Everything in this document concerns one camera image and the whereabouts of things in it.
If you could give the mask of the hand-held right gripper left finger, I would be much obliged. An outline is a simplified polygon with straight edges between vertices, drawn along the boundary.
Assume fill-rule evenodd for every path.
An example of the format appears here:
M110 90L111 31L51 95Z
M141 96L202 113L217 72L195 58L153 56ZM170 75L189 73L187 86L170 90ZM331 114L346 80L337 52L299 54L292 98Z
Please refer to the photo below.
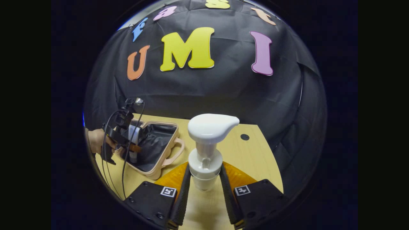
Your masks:
M183 163L156 182L143 181L123 204L153 229L177 230L183 225L189 188L189 164Z

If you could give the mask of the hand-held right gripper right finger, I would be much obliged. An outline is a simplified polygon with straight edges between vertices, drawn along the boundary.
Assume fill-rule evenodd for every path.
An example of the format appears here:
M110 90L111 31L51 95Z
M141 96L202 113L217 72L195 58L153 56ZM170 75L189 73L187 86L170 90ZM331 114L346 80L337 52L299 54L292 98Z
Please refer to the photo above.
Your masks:
M280 216L289 198L268 179L256 181L223 162L220 180L230 223L235 230L253 230Z

